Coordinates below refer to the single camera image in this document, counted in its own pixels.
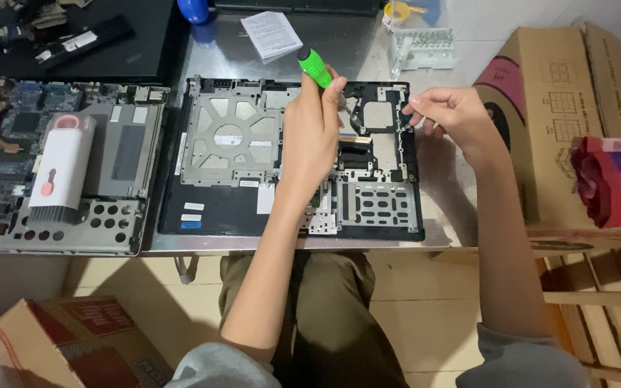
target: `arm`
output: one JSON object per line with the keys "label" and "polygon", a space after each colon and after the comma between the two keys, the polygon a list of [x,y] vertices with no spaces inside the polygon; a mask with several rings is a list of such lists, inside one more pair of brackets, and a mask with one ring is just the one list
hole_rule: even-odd
{"label": "arm", "polygon": [[427,135],[450,135],[476,174],[483,325],[510,336],[548,337],[511,158],[478,93],[431,88],[412,94],[404,113],[413,114],[414,126],[426,117]]}
{"label": "arm", "polygon": [[280,337],[299,221],[337,154],[337,101],[346,78],[331,74],[322,101],[318,85],[304,74],[301,93],[286,107],[275,203],[220,332],[223,342],[259,362],[270,362]]}

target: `tiled floor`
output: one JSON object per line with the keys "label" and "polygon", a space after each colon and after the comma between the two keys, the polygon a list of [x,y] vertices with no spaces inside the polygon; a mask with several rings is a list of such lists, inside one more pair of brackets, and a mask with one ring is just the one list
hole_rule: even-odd
{"label": "tiled floor", "polygon": [[[482,362],[475,323],[478,267],[426,253],[373,251],[371,312],[395,348],[412,388],[448,388]],[[217,335],[220,258],[201,257],[182,285],[172,258],[71,260],[65,295],[116,295],[167,362]]]}

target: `hand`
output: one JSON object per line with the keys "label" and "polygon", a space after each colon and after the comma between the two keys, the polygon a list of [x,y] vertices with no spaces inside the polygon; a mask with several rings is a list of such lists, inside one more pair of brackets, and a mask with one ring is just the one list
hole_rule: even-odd
{"label": "hand", "polygon": [[495,158],[509,157],[505,142],[474,88],[429,88],[410,95],[409,105],[402,112],[413,114],[409,121],[413,126],[425,117],[426,135],[442,138],[447,133],[474,169]]}
{"label": "hand", "polygon": [[319,96],[319,86],[302,75],[301,93],[284,110],[284,146],[280,186],[308,203],[337,156],[340,136],[337,102],[346,78],[332,70],[332,83]]}

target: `red cloth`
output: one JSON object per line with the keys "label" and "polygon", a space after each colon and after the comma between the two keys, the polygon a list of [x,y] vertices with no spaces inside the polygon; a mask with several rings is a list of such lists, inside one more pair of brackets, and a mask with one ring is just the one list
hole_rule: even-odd
{"label": "red cloth", "polygon": [[571,163],[579,196],[596,226],[621,226],[621,139],[584,137]]}

